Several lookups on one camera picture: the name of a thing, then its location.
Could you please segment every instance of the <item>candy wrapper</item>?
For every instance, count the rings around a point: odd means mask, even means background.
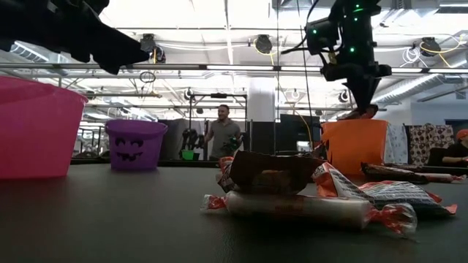
[[[235,158],[219,160],[221,175],[216,181],[227,193],[297,194],[324,161],[299,156],[268,156],[239,151]]]
[[[364,199],[242,194],[231,191],[225,197],[205,195],[201,210],[226,208],[231,214],[250,216],[298,216],[320,223],[363,229],[370,221],[380,222],[399,235],[415,233],[418,220],[411,205],[386,205],[377,210]]]
[[[411,183],[463,183],[467,178],[449,174],[412,172],[394,167],[384,167],[375,164],[361,164],[361,169],[370,181],[398,180]]]
[[[408,203],[413,206],[418,217],[451,216],[456,213],[456,205],[443,207],[440,205],[440,197],[412,183],[387,180],[357,187],[329,163],[317,168],[314,181],[317,184],[317,193],[321,197],[366,199],[377,209],[382,209],[388,204]]]

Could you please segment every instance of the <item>ceiling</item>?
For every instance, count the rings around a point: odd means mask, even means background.
[[[316,20],[328,16],[329,8],[317,8],[313,11],[310,20]],[[287,10],[277,14],[271,9],[271,0],[111,0],[109,6],[101,13],[103,23],[117,28],[119,31],[139,40],[143,34],[155,34],[156,43],[165,51],[167,64],[223,64],[223,65],[281,65],[303,66],[303,54],[301,52],[278,56],[276,50],[290,48],[302,39],[299,29],[306,22],[308,8],[301,8],[300,14],[296,9]],[[449,50],[446,58],[458,56],[467,48],[463,40],[463,33],[468,24],[467,14],[429,13],[423,17],[412,10],[384,9],[381,14],[372,18],[374,27],[374,41],[378,48],[375,50],[375,58],[381,64],[392,67],[431,67],[444,66],[439,56],[427,58],[421,56],[412,63],[405,63],[405,58],[413,59],[414,56],[407,53],[407,49],[415,42],[417,45],[422,37],[434,37],[441,44],[442,50]],[[258,34],[267,34],[273,44],[272,56],[258,53],[253,41]],[[41,47],[34,47],[27,43],[21,43],[33,50],[36,54],[52,59],[51,52]],[[63,60],[75,63],[67,54],[62,54]],[[18,54],[0,53],[3,62],[30,62]],[[321,66],[317,56],[306,54],[307,66]],[[29,74],[30,77],[46,83],[59,84],[58,79],[47,77],[49,72],[36,70],[13,70],[16,74]],[[89,105],[100,105],[98,108],[87,107],[86,112],[107,115],[109,118],[128,118],[135,114],[126,113],[120,108],[125,105],[146,106],[138,111],[141,117],[152,116],[155,118],[180,118],[187,117],[185,108],[189,102],[184,98],[184,92],[191,88],[196,94],[211,94],[216,92],[226,94],[246,94],[249,88],[251,75],[239,75],[233,72],[213,74],[211,77],[201,78],[205,72],[183,71],[182,75],[177,70],[151,71],[156,75],[153,83],[144,83],[137,77],[140,72],[128,73],[131,78],[92,78],[93,74],[102,71],[69,70],[70,75],[81,76],[76,78],[64,78],[62,86],[81,93],[95,91],[97,93],[126,94],[126,97],[97,96],[89,102]],[[339,94],[346,91],[341,84],[343,81],[333,83],[326,82],[322,77],[310,77],[303,74],[281,74],[277,93],[279,99],[276,104],[281,107],[290,107],[294,102],[296,107],[308,105],[306,88],[309,86],[310,103],[312,107],[349,107],[352,103],[339,101]],[[381,81],[379,90],[400,81],[398,78],[385,78]],[[136,94],[159,94],[162,97],[138,97]],[[193,112],[197,118],[215,118],[216,111],[209,107],[218,104],[228,104],[234,107],[242,107],[245,101],[233,98],[204,99],[198,102],[198,106],[206,106],[203,114]],[[307,110],[299,111],[301,114],[309,114]],[[325,111],[325,117],[331,117],[336,111]],[[232,111],[232,117],[243,118],[243,109]]]

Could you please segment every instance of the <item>jack-o'-lantern face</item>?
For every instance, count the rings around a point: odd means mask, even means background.
[[[122,161],[135,161],[143,152],[140,151],[143,146],[143,140],[130,140],[127,141],[124,138],[117,137],[116,141],[116,155],[122,158]]]

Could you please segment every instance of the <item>pink bucket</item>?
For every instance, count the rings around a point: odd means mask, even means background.
[[[87,99],[0,77],[0,179],[66,176]]]

